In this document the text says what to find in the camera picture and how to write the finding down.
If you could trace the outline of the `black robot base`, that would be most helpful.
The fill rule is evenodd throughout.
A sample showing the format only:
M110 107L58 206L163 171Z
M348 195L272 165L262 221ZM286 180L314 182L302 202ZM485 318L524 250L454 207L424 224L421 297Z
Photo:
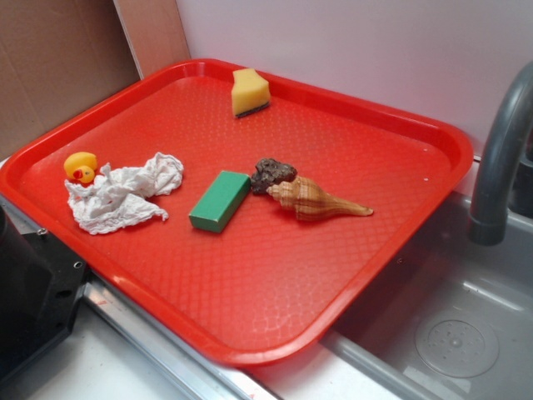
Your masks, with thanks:
M87 263L52 233L17 230L1 211L1 385L73 330Z

